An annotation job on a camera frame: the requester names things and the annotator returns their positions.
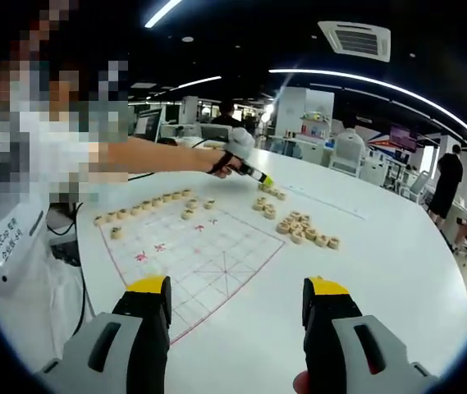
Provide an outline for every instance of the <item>person standing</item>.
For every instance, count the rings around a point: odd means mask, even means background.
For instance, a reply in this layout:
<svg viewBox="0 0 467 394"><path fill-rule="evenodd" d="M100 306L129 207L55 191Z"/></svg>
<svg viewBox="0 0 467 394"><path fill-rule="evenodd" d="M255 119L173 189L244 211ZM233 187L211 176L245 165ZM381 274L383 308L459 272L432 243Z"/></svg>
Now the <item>person standing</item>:
<svg viewBox="0 0 467 394"><path fill-rule="evenodd" d="M437 162L437 169L441 175L437 181L432 202L428 206L428 215L437 228L441 228L445 222L456 196L457 186L463 180L463 164L461 164L460 155L461 147L456 144L452 147L452 153L445 153Z"/></svg>
<svg viewBox="0 0 467 394"><path fill-rule="evenodd" d="M218 109L220 110L220 116L214 118L211 122L214 125L223 125L223 126L231 126L234 128L237 127L242 127L244 128L244 125L242 124L241 121L237 121L233 117L233 113L235 112L235 104L231 100L224 100L220 103L218 106Z"/></svg>

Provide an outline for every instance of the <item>white cabinet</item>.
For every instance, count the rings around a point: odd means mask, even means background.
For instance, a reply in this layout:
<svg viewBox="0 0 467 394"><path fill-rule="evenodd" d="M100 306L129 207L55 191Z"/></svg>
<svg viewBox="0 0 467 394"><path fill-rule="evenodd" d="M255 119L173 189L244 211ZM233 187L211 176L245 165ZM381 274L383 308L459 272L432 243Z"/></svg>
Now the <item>white cabinet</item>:
<svg viewBox="0 0 467 394"><path fill-rule="evenodd" d="M302 150L302 159L308 163L321 164L323 158L323 147L321 145L313 145L308 143L297 143Z"/></svg>

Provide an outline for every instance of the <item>hand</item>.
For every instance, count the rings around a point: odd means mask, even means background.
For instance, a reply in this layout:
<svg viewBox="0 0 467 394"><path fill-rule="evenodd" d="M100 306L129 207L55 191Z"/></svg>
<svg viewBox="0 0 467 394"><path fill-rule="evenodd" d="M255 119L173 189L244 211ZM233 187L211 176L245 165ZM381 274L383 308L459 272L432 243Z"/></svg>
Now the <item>hand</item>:
<svg viewBox="0 0 467 394"><path fill-rule="evenodd" d="M293 379L293 389L297 394L308 394L308 371L299 373L295 379Z"/></svg>
<svg viewBox="0 0 467 394"><path fill-rule="evenodd" d="M199 156L205 162L203 169L208 172L224 156L224 151L220 149L199 149ZM219 178L225 178L230 175L232 170L240 168L241 162L238 158L231 158L230 162L215 172L213 175Z"/></svg>

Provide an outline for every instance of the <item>air conditioning vent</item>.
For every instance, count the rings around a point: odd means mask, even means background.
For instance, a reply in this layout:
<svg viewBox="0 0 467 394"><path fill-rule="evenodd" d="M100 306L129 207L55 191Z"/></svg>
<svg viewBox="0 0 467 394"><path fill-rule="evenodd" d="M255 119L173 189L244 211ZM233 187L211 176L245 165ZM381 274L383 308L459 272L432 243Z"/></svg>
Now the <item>air conditioning vent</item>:
<svg viewBox="0 0 467 394"><path fill-rule="evenodd" d="M318 26L335 53L390 61L389 29L360 23L321 21Z"/></svg>

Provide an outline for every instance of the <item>white table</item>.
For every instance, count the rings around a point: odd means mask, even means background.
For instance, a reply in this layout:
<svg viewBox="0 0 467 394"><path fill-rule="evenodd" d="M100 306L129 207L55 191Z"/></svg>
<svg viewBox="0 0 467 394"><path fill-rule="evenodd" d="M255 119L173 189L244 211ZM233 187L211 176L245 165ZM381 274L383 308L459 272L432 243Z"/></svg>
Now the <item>white table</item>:
<svg viewBox="0 0 467 394"><path fill-rule="evenodd" d="M408 346L410 362L444 373L467 342L467 293L427 214L400 196L324 167L258 149L250 162L288 188L287 200L276 201L278 218L292 209L309 213L319 230L341 238L341 250L288 239L238 294L169 350L166 392L291 392L294 376L305 369L303 281L316 275L347 287L363 314L375 315ZM111 186L103 202L85 204L77 218L95 313L110 312L125 288L94 218L184 187L205 190L221 209L274 231L275 221L251 209L259 192L248 177L164 173Z"/></svg>

